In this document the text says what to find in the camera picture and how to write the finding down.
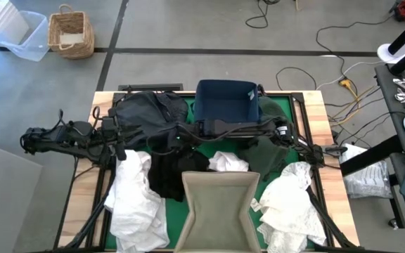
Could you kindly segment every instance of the green table surface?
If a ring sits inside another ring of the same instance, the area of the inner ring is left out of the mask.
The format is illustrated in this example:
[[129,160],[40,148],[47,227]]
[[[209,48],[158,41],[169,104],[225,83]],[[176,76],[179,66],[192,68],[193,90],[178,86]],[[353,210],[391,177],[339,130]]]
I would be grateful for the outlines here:
[[[285,114],[287,115],[288,119],[293,121],[293,115],[290,109],[290,101],[288,97],[272,97],[273,100],[278,103]],[[186,98],[186,102],[190,105],[193,103],[193,98]],[[188,121],[193,121],[193,113],[191,110],[188,111]],[[224,151],[224,152],[233,152],[236,153],[236,143],[230,140],[222,140],[219,142],[214,143],[204,143],[202,144],[198,150],[211,158],[214,156],[216,151]],[[297,162],[298,161],[298,154],[291,150],[286,157],[286,162]],[[257,185],[255,198],[257,201],[260,200],[262,193],[265,191],[266,186],[271,183],[275,178],[279,177],[279,173],[274,172],[271,173],[268,181],[260,181]],[[166,200],[166,212],[167,212],[167,232],[169,236],[169,244],[166,249],[174,249],[176,247],[177,241],[179,239],[179,235],[181,234],[181,230],[184,226],[185,220],[188,214],[188,204],[187,201],[184,200],[183,202],[177,202],[175,200],[167,199]],[[262,222],[260,221],[260,217],[262,217],[262,213],[260,211],[254,212],[252,208],[250,208],[250,216],[252,222],[254,223],[254,227],[257,228]],[[264,238],[261,233],[257,232],[257,238],[259,239],[259,244],[262,249],[267,248],[267,244],[264,241]],[[115,242],[115,237],[108,232],[106,244],[106,249],[116,249],[117,244]],[[312,244],[309,243],[308,248],[313,248]]]

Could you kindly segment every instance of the dark green cloth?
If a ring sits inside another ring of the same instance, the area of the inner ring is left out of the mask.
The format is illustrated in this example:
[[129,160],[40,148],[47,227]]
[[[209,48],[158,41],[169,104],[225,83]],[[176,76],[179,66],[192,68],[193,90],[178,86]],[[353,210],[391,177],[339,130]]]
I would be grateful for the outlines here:
[[[282,108],[271,98],[259,97],[259,107],[262,110],[261,121],[275,117],[287,120]],[[273,144],[266,136],[258,136],[250,141],[249,148],[239,150],[239,157],[250,164],[251,171],[260,173],[260,180],[267,179],[272,171],[281,172],[286,166],[285,157],[288,148]]]

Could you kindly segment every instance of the blue fabric bin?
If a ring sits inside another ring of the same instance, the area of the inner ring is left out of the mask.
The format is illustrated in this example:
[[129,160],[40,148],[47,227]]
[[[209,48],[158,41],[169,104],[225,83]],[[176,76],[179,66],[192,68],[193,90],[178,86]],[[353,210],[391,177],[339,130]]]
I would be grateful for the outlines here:
[[193,109],[195,121],[259,122],[257,85],[234,80],[201,80]]

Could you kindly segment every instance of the gray concrete floor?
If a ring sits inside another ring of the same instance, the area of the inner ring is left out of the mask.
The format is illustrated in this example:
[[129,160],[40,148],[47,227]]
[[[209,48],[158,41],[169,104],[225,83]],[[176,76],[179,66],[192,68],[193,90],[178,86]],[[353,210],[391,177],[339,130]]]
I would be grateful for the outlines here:
[[[121,0],[69,0],[77,11],[86,11],[95,29],[96,47],[108,47]],[[20,10],[44,15],[55,13],[60,1],[14,0]],[[294,3],[282,0],[269,8],[269,27],[254,30],[244,21],[259,11],[253,0],[130,0],[117,40],[118,48],[223,48],[322,51],[315,42],[316,31],[329,25],[348,25],[354,21],[382,20],[393,0],[300,0],[303,8],[295,11]],[[358,25],[348,30],[328,30],[320,41],[336,51],[373,52],[391,42],[405,28],[405,23],[389,20],[378,26]],[[65,204],[72,176],[72,158],[44,153],[23,154],[18,138],[28,127],[49,127],[62,108],[66,119],[86,120],[106,53],[95,53],[86,60],[64,60],[48,53],[38,63],[19,59],[10,52],[0,52],[0,148],[25,157],[44,168],[39,177],[26,180],[34,195],[9,194],[20,201],[30,199],[24,208],[22,225],[16,240],[1,238],[1,248],[15,252],[42,251],[51,248]],[[375,62],[377,58],[348,57],[346,67],[357,62]],[[105,82],[105,91],[121,84],[182,83],[194,90],[200,79],[242,79],[277,90],[275,74],[283,67],[300,67],[312,74],[318,84],[340,76],[340,60],[323,56],[221,56],[191,54],[116,53]],[[348,73],[359,93],[375,85],[372,65],[360,65]],[[297,70],[279,75],[287,90],[313,89],[307,76]],[[325,103],[346,103],[351,94],[337,84],[322,89]],[[366,99],[381,98],[379,92]],[[338,108],[327,107],[332,115]],[[383,101],[361,110],[344,127],[353,132],[376,116],[387,112]],[[390,120],[364,140],[378,144],[394,134]],[[348,135],[343,133],[340,140]],[[361,245],[369,249],[405,252],[405,229],[393,231],[387,226],[392,217],[387,200],[350,201]]]

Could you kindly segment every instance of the black cloth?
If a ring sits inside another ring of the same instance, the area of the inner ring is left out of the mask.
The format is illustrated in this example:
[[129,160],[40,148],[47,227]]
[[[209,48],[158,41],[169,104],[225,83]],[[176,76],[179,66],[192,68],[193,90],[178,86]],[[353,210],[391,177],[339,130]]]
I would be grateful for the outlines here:
[[176,122],[185,122],[188,105],[183,98],[171,91],[142,91],[127,94],[127,97],[117,103],[115,112],[121,126],[138,126],[142,130],[141,134],[126,143],[128,148],[134,149],[145,145],[146,139],[160,130],[172,128]]
[[149,186],[160,197],[184,200],[182,172],[207,171],[209,160],[191,147],[169,155],[151,155],[151,168],[148,172]]

